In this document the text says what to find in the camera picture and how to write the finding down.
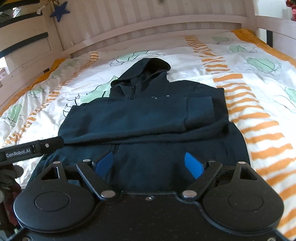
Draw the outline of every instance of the orange fabric edge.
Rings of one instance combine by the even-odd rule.
[[[30,86],[30,87],[26,87],[24,89],[22,89],[21,91],[19,91],[18,93],[16,93],[12,98],[11,100],[8,102],[7,105],[5,105],[3,107],[3,109],[0,111],[0,116],[3,115],[3,113],[10,107],[12,106],[13,104],[15,104],[19,99],[20,97],[22,97],[27,91],[33,89],[33,87],[38,84],[38,83],[41,83],[42,81],[45,81],[48,79],[48,77],[50,76],[50,74],[55,71],[59,65],[64,62],[66,59],[65,58],[59,58],[59,59],[56,59],[52,65],[52,67],[50,68],[50,71],[44,73],[43,75],[41,75],[40,77],[38,77],[34,83]]]
[[[254,35],[254,32],[245,28],[241,29],[236,29],[231,31],[234,33],[240,40],[253,43],[255,44],[258,48],[263,49],[265,52],[273,55],[274,57],[277,57],[280,60],[283,61],[288,61],[291,65],[293,65],[296,68],[296,60],[291,58],[290,56],[281,53],[280,51],[268,46],[266,43],[264,43],[262,40],[257,38]]]

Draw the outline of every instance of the blue star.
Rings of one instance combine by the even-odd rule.
[[[57,21],[58,23],[61,21],[61,18],[64,14],[70,13],[69,11],[67,11],[66,5],[68,2],[64,2],[61,6],[59,5],[55,5],[54,4],[54,12],[52,13],[52,15],[50,15],[51,18],[53,17],[57,17]]]

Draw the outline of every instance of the white bed sheet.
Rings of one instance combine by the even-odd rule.
[[[176,37],[67,59],[3,114],[0,145],[57,136],[73,105],[108,97],[112,80],[136,61],[152,57],[171,65],[171,82],[185,79],[225,89],[229,119],[245,137],[252,167],[284,200],[285,220],[279,231],[296,238],[291,232],[296,227],[291,215],[296,209],[296,69],[231,32]],[[18,179],[23,188],[39,160],[19,163],[25,170]]]

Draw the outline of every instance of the orange striped pattern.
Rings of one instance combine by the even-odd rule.
[[[196,36],[185,36],[187,44],[193,48],[195,53],[199,53],[201,61],[205,67],[206,73],[217,74],[221,72],[231,72],[226,65],[226,61],[223,57],[215,54],[206,44],[199,41]]]
[[[51,102],[53,102],[54,100],[56,100],[56,98],[59,96],[60,92],[59,90],[69,84],[73,79],[75,79],[82,71],[86,70],[87,68],[89,68],[92,64],[94,64],[97,60],[99,59],[99,54],[98,52],[94,51],[90,53],[90,58],[89,60],[82,66],[79,68],[78,71],[74,72],[71,77],[69,79],[67,79],[66,81],[62,82],[60,84],[60,86],[54,90],[53,92],[49,93],[48,98],[45,100],[45,102],[41,105],[40,108],[36,108],[27,118],[27,123],[26,125],[23,125],[21,130],[18,133],[14,133],[11,136],[8,136],[5,144],[17,144],[17,142],[22,138],[22,135],[24,132],[26,132],[26,130],[33,124],[34,121],[36,121],[36,118],[34,116],[37,115],[37,113],[39,113],[40,111],[42,111],[44,108],[46,108],[47,106],[49,106],[49,104]]]
[[[213,79],[217,83],[217,88],[225,90],[230,120],[237,125],[245,137],[253,167],[271,186],[274,186],[296,174],[296,170],[285,170],[296,161],[296,156],[292,145],[279,131],[279,123],[264,111],[252,89],[243,80],[242,74],[228,74]],[[268,141],[266,143],[269,146],[260,145],[263,141]],[[281,190],[279,195],[284,201],[296,195],[296,185]],[[293,218],[296,218],[296,209],[292,209],[282,218],[279,228],[284,227]],[[284,233],[288,238],[295,234],[294,229]]]

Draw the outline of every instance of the glove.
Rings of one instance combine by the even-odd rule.
[[[17,226],[18,221],[13,212],[13,203],[22,189],[15,179],[20,177],[24,170],[20,166],[13,165],[4,168],[0,170],[0,203],[4,203],[9,221]]]

